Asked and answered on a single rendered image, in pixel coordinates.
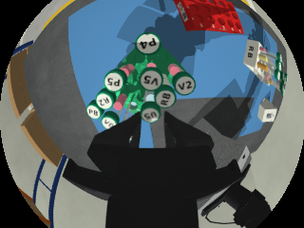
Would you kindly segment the blue bench mat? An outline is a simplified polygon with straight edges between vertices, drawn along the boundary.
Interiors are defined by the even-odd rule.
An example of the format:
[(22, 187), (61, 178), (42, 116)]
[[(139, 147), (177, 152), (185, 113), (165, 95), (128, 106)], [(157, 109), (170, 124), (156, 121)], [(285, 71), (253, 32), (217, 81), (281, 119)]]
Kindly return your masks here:
[(272, 102), (276, 88), (261, 82), (243, 64), (247, 39), (277, 53), (276, 41), (252, 17), (235, 7), (244, 34), (186, 31), (174, 0), (96, 0), (68, 17), (71, 61), (87, 106), (104, 87), (144, 32), (160, 36), (161, 45), (196, 81), (195, 90), (177, 99), (254, 98), (238, 137), (260, 130), (259, 104)]

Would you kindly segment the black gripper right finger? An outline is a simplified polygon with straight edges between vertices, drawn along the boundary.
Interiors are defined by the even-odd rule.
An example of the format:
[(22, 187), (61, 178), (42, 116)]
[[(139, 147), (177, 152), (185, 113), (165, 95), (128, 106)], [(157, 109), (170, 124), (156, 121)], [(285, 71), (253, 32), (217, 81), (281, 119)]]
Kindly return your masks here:
[(163, 121), (166, 148), (208, 145), (212, 151), (214, 142), (210, 135), (177, 119), (167, 111), (164, 111)]

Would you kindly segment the white test tube rack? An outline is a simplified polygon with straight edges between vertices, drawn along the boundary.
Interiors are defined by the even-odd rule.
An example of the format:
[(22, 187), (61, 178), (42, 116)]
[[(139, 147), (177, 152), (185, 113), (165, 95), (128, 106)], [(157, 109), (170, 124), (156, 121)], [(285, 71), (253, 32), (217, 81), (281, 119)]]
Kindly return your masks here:
[(260, 42), (247, 39), (243, 64), (250, 68), (261, 82), (270, 86), (270, 83), (266, 79), (266, 76), (268, 74), (272, 77), (272, 75), (267, 71), (264, 71), (263, 69), (257, 67), (257, 62), (260, 62), (265, 65), (267, 64), (258, 59), (258, 54), (263, 55), (263, 53), (260, 52), (259, 47), (263, 48)]

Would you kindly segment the red rack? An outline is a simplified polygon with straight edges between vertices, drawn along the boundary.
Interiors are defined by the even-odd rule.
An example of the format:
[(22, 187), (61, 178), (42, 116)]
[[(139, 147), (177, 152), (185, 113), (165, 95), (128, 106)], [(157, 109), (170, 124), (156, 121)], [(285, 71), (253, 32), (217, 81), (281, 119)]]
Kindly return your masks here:
[(211, 1), (210, 3), (209, 0), (174, 0), (185, 30), (211, 30), (244, 34), (233, 4), (226, 0)]

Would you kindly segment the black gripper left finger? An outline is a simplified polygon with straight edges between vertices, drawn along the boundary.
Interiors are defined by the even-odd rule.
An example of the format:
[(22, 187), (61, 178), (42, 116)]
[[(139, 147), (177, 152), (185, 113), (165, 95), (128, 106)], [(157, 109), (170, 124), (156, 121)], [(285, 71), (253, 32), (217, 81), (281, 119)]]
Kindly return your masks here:
[[(140, 112), (141, 111), (138, 111), (127, 120), (95, 135), (91, 143), (139, 148), (142, 126), (142, 118)], [(130, 138), (131, 141), (129, 142)]]

